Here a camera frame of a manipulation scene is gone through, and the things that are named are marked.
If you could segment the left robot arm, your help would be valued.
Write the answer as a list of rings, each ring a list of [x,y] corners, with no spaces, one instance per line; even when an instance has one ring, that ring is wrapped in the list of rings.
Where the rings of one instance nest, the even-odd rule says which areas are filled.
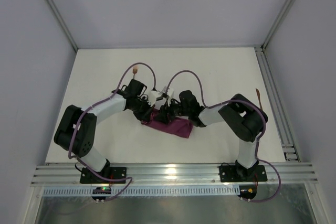
[[[148,122],[160,93],[155,89],[145,94],[147,86],[132,79],[126,86],[114,90],[110,96],[91,106],[80,108],[68,106],[56,129],[54,143],[68,152],[87,170],[100,179],[111,179],[108,159],[94,148],[96,127],[109,117],[130,110],[141,122]]]

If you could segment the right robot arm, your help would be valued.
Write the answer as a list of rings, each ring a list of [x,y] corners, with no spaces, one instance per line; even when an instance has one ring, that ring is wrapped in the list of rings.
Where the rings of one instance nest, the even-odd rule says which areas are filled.
[[[211,124],[225,122],[239,138],[239,153],[235,166],[221,165],[225,174],[221,181],[243,181],[266,178],[259,165],[259,140],[265,133],[267,115],[241,94],[231,100],[212,107],[201,106],[191,91],[180,93],[180,101],[172,99],[161,106],[153,120],[167,127],[177,128],[185,123],[182,117],[188,118],[188,124],[195,127],[206,127]]]

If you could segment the purple cloth napkin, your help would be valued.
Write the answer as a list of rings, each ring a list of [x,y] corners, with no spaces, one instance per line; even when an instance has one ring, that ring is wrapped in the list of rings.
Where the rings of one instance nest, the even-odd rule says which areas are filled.
[[[154,119],[158,115],[159,110],[155,109],[151,113],[150,120],[148,122],[142,121],[141,124],[160,132],[172,134],[182,138],[189,138],[194,127],[194,125],[189,120],[176,117],[165,124]]]

